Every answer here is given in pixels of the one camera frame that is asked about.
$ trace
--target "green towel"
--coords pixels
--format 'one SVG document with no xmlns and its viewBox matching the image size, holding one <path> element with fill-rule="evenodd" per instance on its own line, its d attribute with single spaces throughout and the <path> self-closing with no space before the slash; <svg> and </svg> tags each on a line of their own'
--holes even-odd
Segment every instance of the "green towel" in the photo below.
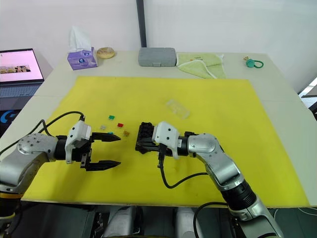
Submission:
<svg viewBox="0 0 317 238">
<path fill-rule="evenodd" d="M 181 71 L 202 78 L 226 78 L 222 57 L 213 53 L 178 53 L 177 64 Z"/>
</svg>

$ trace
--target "laptop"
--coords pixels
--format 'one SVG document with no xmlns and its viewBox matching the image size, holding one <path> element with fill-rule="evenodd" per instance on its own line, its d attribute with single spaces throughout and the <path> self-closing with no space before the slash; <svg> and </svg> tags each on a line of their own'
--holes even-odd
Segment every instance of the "laptop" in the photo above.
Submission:
<svg viewBox="0 0 317 238">
<path fill-rule="evenodd" d="M 0 51 L 0 111 L 22 109 L 43 82 L 33 49 Z"/>
</svg>

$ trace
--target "tissue box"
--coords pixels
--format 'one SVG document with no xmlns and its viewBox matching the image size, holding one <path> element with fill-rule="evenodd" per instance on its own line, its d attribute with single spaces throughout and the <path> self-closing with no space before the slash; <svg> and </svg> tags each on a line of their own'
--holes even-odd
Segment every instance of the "tissue box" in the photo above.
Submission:
<svg viewBox="0 0 317 238">
<path fill-rule="evenodd" d="M 96 59 L 94 47 L 91 47 L 91 51 L 82 50 L 78 52 L 70 52 L 67 57 L 67 60 L 73 70 L 97 67 Z"/>
</svg>

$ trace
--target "white table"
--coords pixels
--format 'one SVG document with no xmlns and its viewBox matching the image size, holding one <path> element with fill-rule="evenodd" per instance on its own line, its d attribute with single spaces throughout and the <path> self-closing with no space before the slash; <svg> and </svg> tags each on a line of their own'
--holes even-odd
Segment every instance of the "white table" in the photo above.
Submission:
<svg viewBox="0 0 317 238">
<path fill-rule="evenodd" d="M 250 80 L 293 163 L 309 203 L 316 206 L 317 122 L 267 55 L 248 54 L 264 62 L 261 69 L 247 68 L 244 56 L 224 54 L 227 77 Z M 197 78 L 177 67 L 141 67 L 138 52 L 118 52 L 111 59 L 101 60 L 97 68 L 78 71 L 71 69 L 65 57 L 5 132 L 0 148 L 27 134 L 40 119 L 48 119 L 79 75 Z"/>
</svg>

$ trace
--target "yellow foam board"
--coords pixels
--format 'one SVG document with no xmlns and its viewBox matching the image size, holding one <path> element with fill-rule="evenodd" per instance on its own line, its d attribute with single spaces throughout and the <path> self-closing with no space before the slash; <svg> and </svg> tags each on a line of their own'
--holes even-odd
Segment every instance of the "yellow foam board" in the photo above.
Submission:
<svg viewBox="0 0 317 238">
<path fill-rule="evenodd" d="M 186 119 L 166 102 L 174 99 L 190 111 Z M 167 121 L 185 131 L 211 133 L 236 162 L 266 206 L 309 205 L 295 170 L 261 102 L 248 80 L 78 77 L 50 120 L 67 111 L 82 111 L 93 131 L 113 131 L 116 142 L 95 142 L 93 161 L 115 160 L 121 165 L 86 172 L 79 163 L 45 163 L 24 195 L 26 200 L 197 206 L 223 201 L 209 176 L 192 178 L 175 189 L 163 185 L 158 155 L 134 150 L 141 122 Z M 67 116 L 50 127 L 67 135 L 78 116 Z M 130 132 L 128 137 L 123 131 Z M 197 158 L 165 159 L 169 183 L 204 172 Z"/>
</svg>

